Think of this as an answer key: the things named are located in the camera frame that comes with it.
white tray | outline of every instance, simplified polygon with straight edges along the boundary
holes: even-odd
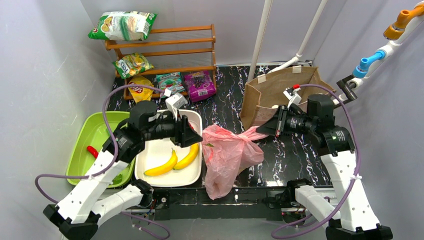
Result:
[[[194,130],[200,136],[202,135],[202,118],[197,112],[180,109],[179,114],[186,115]],[[190,152],[190,147],[175,146],[169,138],[147,141],[144,151],[135,158],[135,178],[148,182],[152,187],[180,187],[196,182],[202,170],[202,144],[199,144],[197,157],[187,167],[181,170],[171,170],[159,176],[144,175],[146,170],[165,164],[171,157],[172,149],[175,150],[178,161]]]

green plastic tray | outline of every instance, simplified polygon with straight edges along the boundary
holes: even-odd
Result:
[[[127,111],[107,111],[106,116],[110,127],[112,130],[115,130],[118,123],[127,119],[130,116],[130,113]],[[76,144],[73,147],[66,175],[84,176],[96,160],[93,155],[87,151],[87,146],[90,145],[100,152],[103,144],[108,138],[109,132],[106,128],[105,122],[103,121],[102,113],[96,112],[89,116],[87,120],[85,120],[85,123],[81,128],[81,132],[79,132]],[[107,188],[116,188],[128,183],[134,171],[134,162],[135,160],[132,160],[131,164],[119,173],[122,174],[121,182],[111,184]],[[68,179],[67,181],[72,185],[77,185],[78,182],[80,182],[79,179]]]

marble surface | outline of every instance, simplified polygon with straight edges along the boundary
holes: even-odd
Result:
[[[258,66],[257,74],[267,73],[274,66]],[[233,133],[243,132],[239,113],[242,109],[244,86],[249,74],[248,66],[223,66],[216,71],[217,94],[200,102],[190,102],[182,109],[198,112],[202,117],[203,128],[217,124]],[[124,81],[116,78],[113,88],[122,86]],[[166,109],[165,101],[152,99],[158,109]],[[126,101],[123,91],[109,101],[109,111],[129,111],[135,102]],[[330,176],[321,159],[317,156],[310,139],[306,135],[291,134],[256,141],[264,153],[262,163],[244,170],[237,176],[234,187],[275,187],[285,186],[287,181],[306,178],[316,186],[331,185]],[[203,163],[199,180],[187,187],[199,188],[204,185],[206,166]]]

yellow banana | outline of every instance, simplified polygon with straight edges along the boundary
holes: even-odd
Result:
[[[197,157],[198,153],[199,153],[199,144],[196,143],[196,144],[191,145],[190,146],[190,152],[181,161],[179,161],[173,167],[173,169],[180,170],[180,169],[183,169],[183,168],[187,167]]]
[[[175,153],[175,150],[172,150],[172,156],[165,164],[145,171],[144,175],[154,177],[154,176],[166,174],[167,172],[171,171],[173,167],[175,167],[177,162],[178,162],[177,154]]]

red pepper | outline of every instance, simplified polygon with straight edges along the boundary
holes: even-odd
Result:
[[[93,155],[93,157],[96,159],[97,158],[97,156],[99,155],[99,152],[94,148],[94,147],[92,147],[92,146],[87,146],[87,151],[89,152],[89,153],[91,153],[91,155]]]

